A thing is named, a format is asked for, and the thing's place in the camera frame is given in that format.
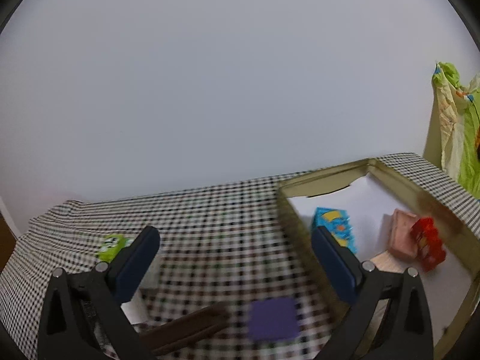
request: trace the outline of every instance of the green toy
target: green toy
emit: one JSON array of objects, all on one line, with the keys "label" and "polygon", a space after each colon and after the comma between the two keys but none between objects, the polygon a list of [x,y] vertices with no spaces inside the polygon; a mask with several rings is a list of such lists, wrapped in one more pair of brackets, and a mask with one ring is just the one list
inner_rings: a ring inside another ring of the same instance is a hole
[{"label": "green toy", "polygon": [[100,261],[111,263],[115,256],[126,246],[130,246],[131,241],[120,234],[110,234],[105,237],[105,241],[97,253]]}]

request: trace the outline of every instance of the lime green object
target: lime green object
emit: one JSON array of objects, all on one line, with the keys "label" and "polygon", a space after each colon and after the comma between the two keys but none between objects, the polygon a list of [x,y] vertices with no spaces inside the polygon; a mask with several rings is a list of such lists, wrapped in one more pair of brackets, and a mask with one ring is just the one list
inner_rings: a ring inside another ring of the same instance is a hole
[{"label": "lime green object", "polygon": [[97,253],[100,261],[111,263],[115,256],[127,246],[127,238],[120,234],[110,234],[105,237],[100,251]]},{"label": "lime green object", "polygon": [[438,63],[432,83],[439,110],[442,169],[480,199],[480,73],[465,87],[453,64]]}]

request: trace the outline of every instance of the pink eraser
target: pink eraser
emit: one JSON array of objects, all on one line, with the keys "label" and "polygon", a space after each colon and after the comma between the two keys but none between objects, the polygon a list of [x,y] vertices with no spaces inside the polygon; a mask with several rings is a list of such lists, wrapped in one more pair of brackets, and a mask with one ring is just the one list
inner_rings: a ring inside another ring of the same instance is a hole
[{"label": "pink eraser", "polygon": [[388,251],[398,259],[412,261],[417,257],[418,246],[410,235],[410,229],[418,217],[410,212],[395,209],[392,218],[392,232],[388,242]]}]

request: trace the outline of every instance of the white wall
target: white wall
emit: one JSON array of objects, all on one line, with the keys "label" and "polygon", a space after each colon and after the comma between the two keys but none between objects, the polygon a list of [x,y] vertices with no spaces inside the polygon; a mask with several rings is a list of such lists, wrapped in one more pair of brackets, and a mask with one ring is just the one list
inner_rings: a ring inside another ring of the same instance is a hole
[{"label": "white wall", "polygon": [[0,36],[0,195],[17,227],[100,200],[423,152],[447,0],[25,0]]}]

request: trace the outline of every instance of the purple square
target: purple square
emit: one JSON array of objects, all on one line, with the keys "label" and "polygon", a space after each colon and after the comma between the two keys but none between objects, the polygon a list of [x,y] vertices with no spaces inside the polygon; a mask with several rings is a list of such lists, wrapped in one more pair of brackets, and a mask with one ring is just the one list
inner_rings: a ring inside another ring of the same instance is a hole
[{"label": "purple square", "polygon": [[256,300],[251,304],[248,337],[253,341],[280,341],[300,333],[293,298]]}]

